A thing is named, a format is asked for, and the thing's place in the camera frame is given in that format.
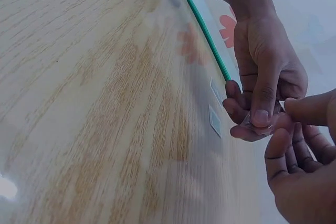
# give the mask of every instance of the wrist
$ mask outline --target wrist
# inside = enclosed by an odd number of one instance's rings
[[[226,0],[232,7],[237,21],[276,15],[272,0]]]

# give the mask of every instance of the orange flower decal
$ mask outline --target orange flower decal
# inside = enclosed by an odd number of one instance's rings
[[[206,65],[211,59],[211,55],[206,49],[200,51],[202,43],[199,40],[195,26],[188,23],[188,31],[179,31],[177,40],[182,43],[179,53],[186,58],[188,64],[196,62],[199,65]]]
[[[232,13],[233,17],[236,18],[231,6],[230,6],[230,12]],[[225,27],[224,29],[219,30],[219,32],[225,42],[226,47],[227,48],[233,47],[234,46],[233,34],[237,24],[236,19],[233,19],[227,15],[222,15],[219,18],[219,22]]]

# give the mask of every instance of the fingernail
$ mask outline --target fingernail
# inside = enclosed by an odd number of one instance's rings
[[[267,125],[268,112],[266,110],[257,110],[254,114],[254,121],[260,125]]]
[[[287,98],[286,101],[297,101],[295,98]]]

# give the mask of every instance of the wooden table surface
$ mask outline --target wooden table surface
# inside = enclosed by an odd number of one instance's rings
[[[0,223],[259,223],[211,78],[185,0],[0,0]]]

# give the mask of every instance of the green rubber strip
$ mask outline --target green rubber strip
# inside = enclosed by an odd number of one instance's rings
[[[225,65],[224,65],[224,63],[223,63],[223,61],[222,61],[219,53],[218,53],[218,50],[217,50],[217,48],[215,46],[215,43],[213,42],[212,37],[211,37],[211,35],[210,35],[209,31],[208,31],[208,28],[206,27],[206,25],[204,23],[204,20],[203,20],[202,16],[200,15],[200,13],[199,13],[199,11],[198,11],[195,3],[193,2],[193,0],[187,0],[187,2],[190,5],[191,10],[193,11],[193,13],[194,13],[194,15],[196,17],[197,22],[198,22],[199,26],[201,27],[206,40],[208,41],[210,49],[211,49],[212,53],[215,56],[215,59],[216,59],[216,61],[218,63],[218,66],[220,68],[220,71],[222,72],[222,75],[223,75],[224,79],[226,81],[231,80],[231,77],[230,77],[230,75],[229,75],[229,73],[228,73],[228,71],[227,71],[227,69],[226,69],[226,67],[225,67]]]

